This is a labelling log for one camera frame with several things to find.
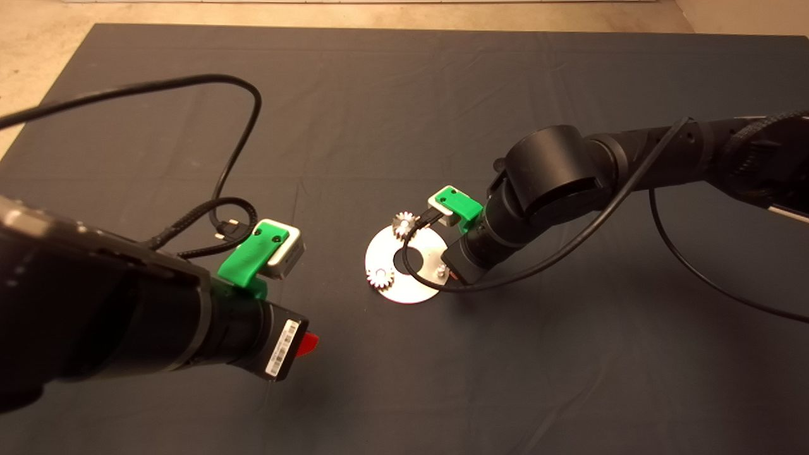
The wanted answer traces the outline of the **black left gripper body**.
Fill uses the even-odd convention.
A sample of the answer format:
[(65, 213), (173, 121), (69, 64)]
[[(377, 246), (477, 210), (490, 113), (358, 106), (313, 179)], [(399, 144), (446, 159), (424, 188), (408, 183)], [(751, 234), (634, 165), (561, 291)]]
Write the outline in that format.
[(263, 380), (286, 380), (308, 326), (308, 318), (275, 303), (249, 296), (219, 300), (205, 338), (206, 365), (231, 365)]

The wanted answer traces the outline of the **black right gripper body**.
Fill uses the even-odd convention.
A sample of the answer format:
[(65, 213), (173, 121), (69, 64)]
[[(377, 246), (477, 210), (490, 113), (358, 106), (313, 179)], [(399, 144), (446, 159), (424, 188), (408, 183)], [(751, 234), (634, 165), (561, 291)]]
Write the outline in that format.
[(447, 246), (442, 261), (464, 285), (475, 284), (495, 265), (506, 261), (516, 247), (497, 235), (488, 222), (480, 221)]

